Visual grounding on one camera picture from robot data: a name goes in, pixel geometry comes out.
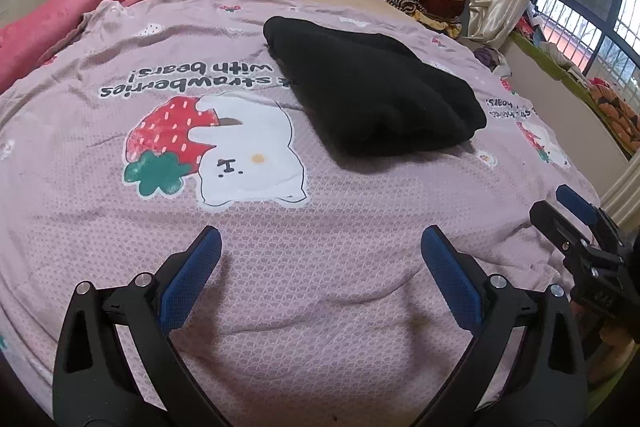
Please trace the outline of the person's right hand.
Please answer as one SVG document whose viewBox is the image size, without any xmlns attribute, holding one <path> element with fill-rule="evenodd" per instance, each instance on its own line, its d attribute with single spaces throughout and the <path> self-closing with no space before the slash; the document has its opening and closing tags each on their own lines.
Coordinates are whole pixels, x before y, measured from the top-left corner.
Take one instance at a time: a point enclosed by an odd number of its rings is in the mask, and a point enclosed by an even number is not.
<svg viewBox="0 0 640 427">
<path fill-rule="evenodd" d="M 622 326 L 617 326 L 579 303 L 571 303 L 570 306 L 582 340 L 587 381 L 591 387 L 597 387 L 611 379 L 631 360 L 637 345 Z"/>
</svg>

